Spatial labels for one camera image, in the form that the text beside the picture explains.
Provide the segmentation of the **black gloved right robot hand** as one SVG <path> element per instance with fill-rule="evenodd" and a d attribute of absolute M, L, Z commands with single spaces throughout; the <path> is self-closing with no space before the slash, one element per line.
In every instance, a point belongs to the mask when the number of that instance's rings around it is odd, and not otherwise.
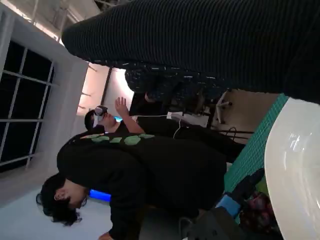
<path fill-rule="evenodd" d="M 64 30 L 68 52 L 125 70 L 154 101 L 227 89 L 320 102 L 317 0 L 134 0 Z"/>

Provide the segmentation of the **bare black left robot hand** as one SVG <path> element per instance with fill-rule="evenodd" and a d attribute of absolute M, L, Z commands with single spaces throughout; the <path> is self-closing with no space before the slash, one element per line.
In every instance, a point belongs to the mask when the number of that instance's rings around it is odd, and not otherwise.
<path fill-rule="evenodd" d="M 260 168 L 251 175 L 245 176 L 231 192 L 225 192 L 216 208 L 223 207 L 235 219 L 242 208 L 246 205 L 253 193 L 256 191 L 256 185 L 265 176 L 264 168 Z"/>

